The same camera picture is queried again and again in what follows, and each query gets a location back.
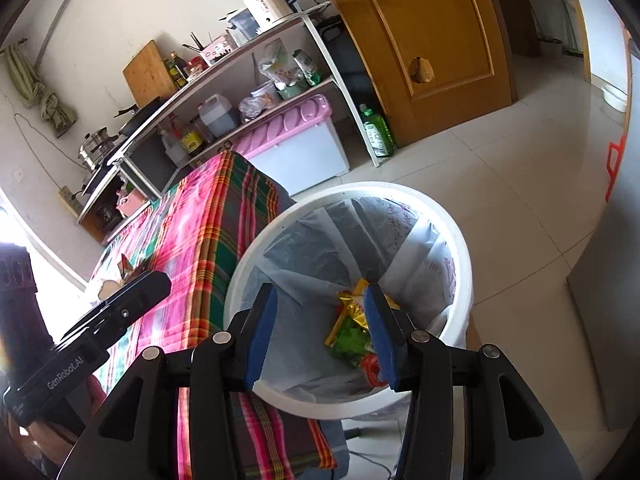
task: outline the plastic storage bin with pink lid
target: plastic storage bin with pink lid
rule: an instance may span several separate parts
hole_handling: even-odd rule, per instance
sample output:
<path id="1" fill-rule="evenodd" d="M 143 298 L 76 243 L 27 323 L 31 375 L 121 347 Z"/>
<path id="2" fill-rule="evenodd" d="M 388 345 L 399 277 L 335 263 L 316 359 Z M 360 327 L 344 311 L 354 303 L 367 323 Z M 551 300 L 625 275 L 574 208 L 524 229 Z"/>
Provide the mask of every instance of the plastic storage bin with pink lid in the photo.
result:
<path id="1" fill-rule="evenodd" d="M 349 171 L 349 162 L 322 94 L 274 116 L 233 146 L 290 194 Z"/>

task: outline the plaid tablecloth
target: plaid tablecloth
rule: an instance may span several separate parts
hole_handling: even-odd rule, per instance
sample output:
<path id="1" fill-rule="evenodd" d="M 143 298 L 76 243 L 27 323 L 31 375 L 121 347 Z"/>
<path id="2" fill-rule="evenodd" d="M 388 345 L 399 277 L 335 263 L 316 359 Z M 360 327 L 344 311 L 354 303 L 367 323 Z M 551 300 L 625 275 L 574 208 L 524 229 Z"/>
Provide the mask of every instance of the plaid tablecloth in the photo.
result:
<path id="1" fill-rule="evenodd" d="M 120 255 L 172 280 L 171 295 L 129 328 L 98 372 L 110 391 L 147 346 L 165 352 L 196 346 L 223 328 L 231 275 L 258 233 L 292 201 L 242 156 L 224 152 L 153 202 L 105 250 L 93 280 L 113 279 Z M 178 425 L 181 480 L 191 478 L 187 393 Z M 236 434 L 247 478 L 290 479 L 307 467 L 335 468 L 316 420 L 280 412 L 253 394 L 232 397 Z"/>

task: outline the yellow label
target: yellow label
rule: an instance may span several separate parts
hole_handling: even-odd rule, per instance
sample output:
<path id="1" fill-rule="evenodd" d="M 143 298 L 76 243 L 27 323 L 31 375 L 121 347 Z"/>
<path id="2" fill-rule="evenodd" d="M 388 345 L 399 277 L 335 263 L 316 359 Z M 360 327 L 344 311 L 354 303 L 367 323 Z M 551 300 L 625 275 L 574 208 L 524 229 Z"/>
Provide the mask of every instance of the yellow label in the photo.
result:
<path id="1" fill-rule="evenodd" d="M 188 153 L 191 153 L 200 147 L 202 139 L 195 130 L 191 130 L 180 139 L 180 142 L 184 146 L 184 149 L 187 150 Z"/>

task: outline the person's hand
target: person's hand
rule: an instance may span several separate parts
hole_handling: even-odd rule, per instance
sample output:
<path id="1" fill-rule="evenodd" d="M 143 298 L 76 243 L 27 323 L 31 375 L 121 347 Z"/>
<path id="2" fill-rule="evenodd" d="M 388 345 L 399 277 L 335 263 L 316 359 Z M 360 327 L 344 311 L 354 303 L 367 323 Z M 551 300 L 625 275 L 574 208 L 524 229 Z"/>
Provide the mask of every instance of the person's hand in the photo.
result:
<path id="1" fill-rule="evenodd" d="M 91 414 L 94 415 L 106 398 L 106 394 L 95 376 L 89 376 L 86 386 L 91 399 Z M 59 466 L 62 466 L 78 440 L 77 435 L 52 422 L 37 420 L 27 428 L 27 431 L 43 455 Z"/>

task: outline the white trash can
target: white trash can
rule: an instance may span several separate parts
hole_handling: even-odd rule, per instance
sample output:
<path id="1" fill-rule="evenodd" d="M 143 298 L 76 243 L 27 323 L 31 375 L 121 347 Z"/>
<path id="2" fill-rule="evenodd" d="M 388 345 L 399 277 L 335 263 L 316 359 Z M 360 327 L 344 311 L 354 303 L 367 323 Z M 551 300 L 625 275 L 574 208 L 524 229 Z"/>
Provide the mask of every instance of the white trash can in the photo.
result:
<path id="1" fill-rule="evenodd" d="M 410 392 L 371 389 L 361 370 L 332 357 L 324 340 L 338 293 L 365 278 L 450 346 L 465 345 L 473 304 L 471 261 L 451 216 L 414 189 L 383 182 L 332 187 L 278 216 L 240 260 L 225 301 L 225 326 L 250 308 L 263 282 L 278 315 L 254 393 L 298 416 L 396 418 Z"/>

